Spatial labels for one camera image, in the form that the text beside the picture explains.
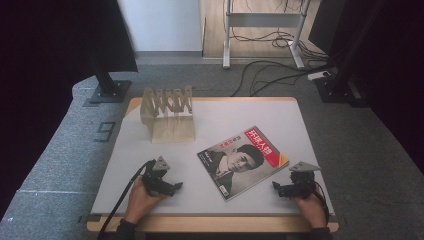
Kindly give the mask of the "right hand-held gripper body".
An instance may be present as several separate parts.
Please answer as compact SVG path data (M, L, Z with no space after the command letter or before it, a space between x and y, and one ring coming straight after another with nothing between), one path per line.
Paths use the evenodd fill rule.
M289 196L307 198L311 195L315 191L314 172L319 169L319 166L306 162L299 162L290 167L290 179L292 180L293 186L291 187Z

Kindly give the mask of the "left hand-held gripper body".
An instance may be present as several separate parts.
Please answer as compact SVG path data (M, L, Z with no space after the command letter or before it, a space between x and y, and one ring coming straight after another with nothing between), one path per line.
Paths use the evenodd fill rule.
M142 175L142 181L149 190L158 193L158 190L167 189L169 183L163 181L162 177L169 169L170 166L162 156L160 156L157 160L150 160L146 163L146 169Z

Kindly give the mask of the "person's left hand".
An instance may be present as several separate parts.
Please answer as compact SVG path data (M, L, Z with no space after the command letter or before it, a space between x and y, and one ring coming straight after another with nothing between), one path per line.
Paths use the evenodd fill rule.
M129 223L137 224L149 213L160 201L166 198L159 194L151 196L140 178L138 178L131 189L128 206L123 219Z

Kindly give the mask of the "person's right hand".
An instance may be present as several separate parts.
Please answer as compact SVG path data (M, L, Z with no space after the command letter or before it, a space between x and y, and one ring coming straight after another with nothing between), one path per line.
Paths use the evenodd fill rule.
M321 201L315 196L308 198L295 197L293 199L302 217L310 224L312 228L324 228L327 226L325 211Z

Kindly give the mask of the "magazine with portrait cover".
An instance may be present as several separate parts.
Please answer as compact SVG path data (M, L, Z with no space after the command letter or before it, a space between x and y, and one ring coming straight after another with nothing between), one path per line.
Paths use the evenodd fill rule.
M289 163L257 126L202 150L197 156L225 201Z

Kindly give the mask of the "wooden expandable book rack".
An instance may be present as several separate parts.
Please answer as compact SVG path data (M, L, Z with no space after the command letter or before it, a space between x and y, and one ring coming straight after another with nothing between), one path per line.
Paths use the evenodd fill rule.
M195 140L192 86L183 89L144 90L141 122L148 128L153 144Z

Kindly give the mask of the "black metal stand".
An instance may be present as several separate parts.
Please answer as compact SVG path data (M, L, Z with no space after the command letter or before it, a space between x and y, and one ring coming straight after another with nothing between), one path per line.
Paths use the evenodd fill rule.
M338 72L335 75L316 80L315 85L324 103L347 103L352 107L366 108L366 97L357 86L357 77L354 68L359 59L359 51L367 34L381 12L386 0L367 0L370 8L364 16L364 21L353 33L347 46L342 50L344 54Z

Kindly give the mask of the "white power strip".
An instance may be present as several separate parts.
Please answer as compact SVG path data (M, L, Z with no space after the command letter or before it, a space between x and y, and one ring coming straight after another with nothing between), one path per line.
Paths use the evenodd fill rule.
M325 78L325 77L329 77L329 76L331 76L330 72L320 71L320 72L308 74L307 79L310 80L310 81L313 81L313 80L316 80L316 79Z

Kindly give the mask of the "black curtain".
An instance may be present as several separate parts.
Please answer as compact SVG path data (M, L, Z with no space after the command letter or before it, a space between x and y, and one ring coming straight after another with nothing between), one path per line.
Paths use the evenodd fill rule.
M136 68L118 0L0 0L0 218L97 67Z

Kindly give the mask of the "black stand with base plate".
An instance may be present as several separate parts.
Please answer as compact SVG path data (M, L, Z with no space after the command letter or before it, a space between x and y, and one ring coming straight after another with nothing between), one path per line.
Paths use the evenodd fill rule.
M85 106L96 106L101 103L122 103L131 85L129 80L114 81L109 73L103 69L96 54L89 50L89 62L98 81L93 95L86 99Z

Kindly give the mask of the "white metal desk frame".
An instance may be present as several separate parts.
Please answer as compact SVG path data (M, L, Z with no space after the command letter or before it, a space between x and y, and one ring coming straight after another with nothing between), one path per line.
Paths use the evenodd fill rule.
M232 27L256 28L295 28L293 40L289 42L289 50L298 68L304 68L298 44L307 17L311 0L304 0L299 13L235 13L231 10L231 0L225 0L225 38L223 47L223 68L230 68L230 30Z

